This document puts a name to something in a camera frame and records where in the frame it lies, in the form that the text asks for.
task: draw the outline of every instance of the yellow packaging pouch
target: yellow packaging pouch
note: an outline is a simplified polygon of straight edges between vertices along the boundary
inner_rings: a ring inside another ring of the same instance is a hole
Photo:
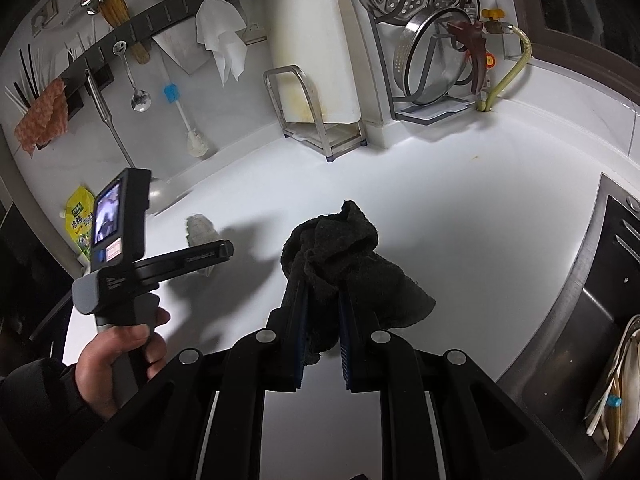
[[[84,255],[90,258],[91,225],[94,220],[94,196],[79,187],[66,202],[65,229]]]

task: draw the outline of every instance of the white countertop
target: white countertop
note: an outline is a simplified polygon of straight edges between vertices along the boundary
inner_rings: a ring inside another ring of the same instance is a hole
[[[427,319],[398,333],[423,351],[463,349],[496,380],[553,305],[584,237],[600,173],[615,176],[499,110],[437,131],[437,139],[417,134],[332,164],[293,140],[277,140],[149,218],[146,256],[186,247],[185,218],[196,213],[236,248],[210,278],[191,274],[161,285],[172,320],[158,332],[170,354],[229,348],[263,327],[282,300],[279,259],[292,229],[351,199],[378,229],[378,253],[436,299]],[[74,362],[94,334],[93,319],[74,311],[65,361]],[[381,477],[378,396],[349,394],[339,351],[329,354],[305,368],[298,393],[267,394],[263,480]]]

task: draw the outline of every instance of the human hand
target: human hand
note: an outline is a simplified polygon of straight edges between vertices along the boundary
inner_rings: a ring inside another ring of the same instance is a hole
[[[156,322],[164,325],[171,315],[158,308]],[[100,332],[84,347],[76,364],[78,392],[89,407],[104,420],[109,420],[118,411],[113,399],[113,371],[111,365],[125,352],[140,348],[149,337],[147,325],[114,326]],[[146,376],[151,380],[166,364],[166,343],[162,336],[153,334],[145,348],[149,362]]]

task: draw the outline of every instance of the stainless steel sink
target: stainless steel sink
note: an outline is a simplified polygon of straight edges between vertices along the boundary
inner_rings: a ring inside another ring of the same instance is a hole
[[[586,236],[558,299],[498,385],[587,480],[604,453],[586,434],[589,397],[628,320],[640,314],[640,203],[602,175]]]

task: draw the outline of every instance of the silver screw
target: silver screw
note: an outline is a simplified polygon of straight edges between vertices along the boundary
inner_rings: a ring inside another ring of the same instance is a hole
[[[632,196],[628,196],[626,197],[626,203],[628,203],[629,207],[633,209],[636,213],[640,213],[640,204],[638,203],[638,200],[636,200]]]
[[[276,333],[273,330],[266,328],[264,330],[260,330],[260,332],[255,335],[255,338],[260,343],[270,343],[276,339]]]
[[[189,348],[187,350],[183,350],[180,352],[178,359],[183,365],[192,365],[200,358],[198,352],[196,352],[193,348]]]
[[[386,330],[376,330],[374,333],[371,334],[371,340],[374,343],[380,343],[380,344],[388,343],[389,341],[391,341],[391,334]]]
[[[453,365],[460,366],[466,363],[466,355],[460,350],[452,350],[447,354],[447,361],[449,361]]]

